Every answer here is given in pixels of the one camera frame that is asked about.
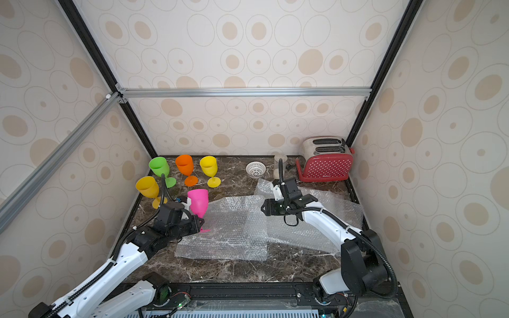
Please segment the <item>orange bubble glass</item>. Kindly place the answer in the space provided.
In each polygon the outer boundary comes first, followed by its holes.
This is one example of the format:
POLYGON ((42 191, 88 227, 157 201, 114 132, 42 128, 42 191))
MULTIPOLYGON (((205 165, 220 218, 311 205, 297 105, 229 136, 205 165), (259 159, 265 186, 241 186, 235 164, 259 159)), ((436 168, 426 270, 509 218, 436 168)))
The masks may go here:
POLYGON ((198 178, 193 175, 194 162, 190 155, 184 154, 177 157, 175 163, 179 172, 186 177, 184 184, 187 187, 192 187, 198 184, 198 178))

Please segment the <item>green wine glass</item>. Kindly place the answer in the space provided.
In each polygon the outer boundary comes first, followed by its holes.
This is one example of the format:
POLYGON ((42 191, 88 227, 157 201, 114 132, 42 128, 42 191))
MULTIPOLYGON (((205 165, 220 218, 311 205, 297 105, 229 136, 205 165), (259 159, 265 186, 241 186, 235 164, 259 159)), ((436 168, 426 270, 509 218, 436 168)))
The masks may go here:
POLYGON ((149 167, 156 176, 164 180, 167 189, 176 185, 176 179, 170 176, 170 166, 167 159, 164 157, 153 158, 149 162, 149 167))

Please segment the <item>beige bubble glass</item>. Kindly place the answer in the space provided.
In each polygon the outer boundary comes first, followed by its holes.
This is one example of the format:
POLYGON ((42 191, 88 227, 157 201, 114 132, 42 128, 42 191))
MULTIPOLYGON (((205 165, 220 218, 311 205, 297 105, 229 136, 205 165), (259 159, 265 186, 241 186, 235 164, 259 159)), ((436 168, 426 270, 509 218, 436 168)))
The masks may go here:
POLYGON ((139 179, 136 182, 135 187, 142 196, 152 199, 152 207, 154 209, 158 209, 160 207, 162 197, 164 197, 164 204, 168 202, 168 198, 165 194, 160 194, 160 187, 152 176, 146 176, 139 179))

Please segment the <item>yellow bubble glass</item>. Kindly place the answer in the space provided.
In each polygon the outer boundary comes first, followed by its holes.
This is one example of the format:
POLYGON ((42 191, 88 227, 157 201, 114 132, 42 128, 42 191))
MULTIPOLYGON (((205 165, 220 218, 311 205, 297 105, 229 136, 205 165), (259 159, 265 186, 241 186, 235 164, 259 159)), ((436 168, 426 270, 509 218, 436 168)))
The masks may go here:
POLYGON ((221 179, 216 176, 218 171, 217 159, 214 156, 205 156, 200 160, 202 172, 209 177, 208 186, 217 188, 221 185, 221 179))

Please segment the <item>pink bubble glass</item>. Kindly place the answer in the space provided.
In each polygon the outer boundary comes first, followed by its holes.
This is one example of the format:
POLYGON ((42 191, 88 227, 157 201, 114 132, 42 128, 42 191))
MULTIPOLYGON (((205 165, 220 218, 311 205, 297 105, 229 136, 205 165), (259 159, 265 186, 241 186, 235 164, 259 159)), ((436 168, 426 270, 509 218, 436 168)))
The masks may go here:
POLYGON ((188 192, 189 209, 193 213, 190 234, 202 232, 205 223, 204 216, 208 210, 209 192, 206 189, 195 189, 188 192))

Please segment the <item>clear bubble wrap sheet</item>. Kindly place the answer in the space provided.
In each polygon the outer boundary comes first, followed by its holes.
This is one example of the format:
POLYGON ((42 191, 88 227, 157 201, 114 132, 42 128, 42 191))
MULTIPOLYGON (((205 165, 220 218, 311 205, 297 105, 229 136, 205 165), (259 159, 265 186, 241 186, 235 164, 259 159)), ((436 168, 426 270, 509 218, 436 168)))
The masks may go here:
POLYGON ((189 259, 265 261, 267 217, 262 196, 224 197, 209 204, 204 232, 183 238, 175 256, 189 259))
MULTIPOLYGON (((258 185, 258 189, 270 190, 273 195, 273 184, 258 185)), ((323 205, 319 197, 310 190, 299 188, 303 195, 310 194, 318 199, 317 211, 305 211, 301 217, 297 215, 267 216, 269 240, 305 249, 321 250, 328 253, 342 253, 348 245, 362 244, 359 239, 361 230, 340 218, 340 214, 330 211, 323 205)))

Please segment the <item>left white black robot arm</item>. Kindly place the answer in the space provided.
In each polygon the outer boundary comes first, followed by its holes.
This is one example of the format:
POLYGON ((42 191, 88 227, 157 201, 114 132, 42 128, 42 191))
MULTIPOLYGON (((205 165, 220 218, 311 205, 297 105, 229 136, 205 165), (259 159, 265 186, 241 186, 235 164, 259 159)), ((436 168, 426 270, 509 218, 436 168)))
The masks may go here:
POLYGON ((136 269, 170 242, 198 234, 206 211, 190 202, 161 204, 150 219, 126 233, 106 262, 80 285, 48 305, 36 305, 29 317, 89 317, 136 269))

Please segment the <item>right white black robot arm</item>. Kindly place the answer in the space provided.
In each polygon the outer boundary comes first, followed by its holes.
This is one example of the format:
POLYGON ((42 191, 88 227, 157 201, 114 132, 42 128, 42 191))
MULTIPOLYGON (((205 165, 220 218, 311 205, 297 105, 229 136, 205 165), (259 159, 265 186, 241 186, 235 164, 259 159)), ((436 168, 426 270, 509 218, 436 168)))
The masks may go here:
POLYGON ((266 216, 295 216, 298 222, 315 227, 340 249, 341 267, 314 281, 314 294, 319 302, 344 293, 357 297, 371 293, 384 299, 396 296, 396 273, 376 232, 361 231, 343 221, 318 198, 304 195, 294 178, 279 180, 272 191, 273 197, 261 206, 266 216))

